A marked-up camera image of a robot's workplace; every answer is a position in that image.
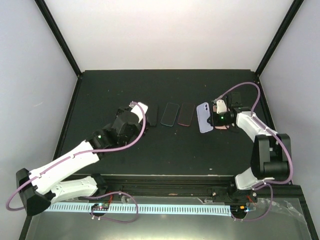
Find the teal bare phone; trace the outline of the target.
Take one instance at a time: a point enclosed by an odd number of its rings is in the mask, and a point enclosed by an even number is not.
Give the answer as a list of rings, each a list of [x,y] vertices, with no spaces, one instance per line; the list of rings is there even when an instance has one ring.
[[[172,127],[175,124],[179,108],[178,104],[168,102],[160,123],[164,126]]]

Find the magenta bare phone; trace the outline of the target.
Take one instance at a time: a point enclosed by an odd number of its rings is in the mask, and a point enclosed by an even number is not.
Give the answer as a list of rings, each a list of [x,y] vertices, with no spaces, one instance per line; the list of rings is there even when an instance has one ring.
[[[189,127],[191,125],[195,105],[193,103],[183,103],[180,109],[177,123],[181,126]]]

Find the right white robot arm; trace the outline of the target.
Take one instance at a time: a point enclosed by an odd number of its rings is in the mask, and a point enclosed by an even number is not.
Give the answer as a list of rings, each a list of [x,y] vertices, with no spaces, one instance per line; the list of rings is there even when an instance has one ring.
[[[246,192],[266,184],[287,184],[293,177],[291,139],[263,123],[249,106],[243,106],[238,92],[212,102],[207,122],[216,129],[236,127],[252,140],[250,166],[234,177],[228,198],[240,201]]]

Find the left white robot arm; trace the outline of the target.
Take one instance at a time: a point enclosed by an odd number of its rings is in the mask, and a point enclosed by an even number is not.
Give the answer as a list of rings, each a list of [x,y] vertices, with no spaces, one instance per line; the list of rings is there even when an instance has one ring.
[[[131,102],[128,107],[118,109],[113,123],[95,131],[71,151],[36,169],[18,170],[17,193],[26,214],[35,216],[55,203],[78,197],[103,199],[108,188],[99,174],[78,180],[67,177],[97,163],[108,153],[135,145],[147,129],[150,110],[142,102]]]

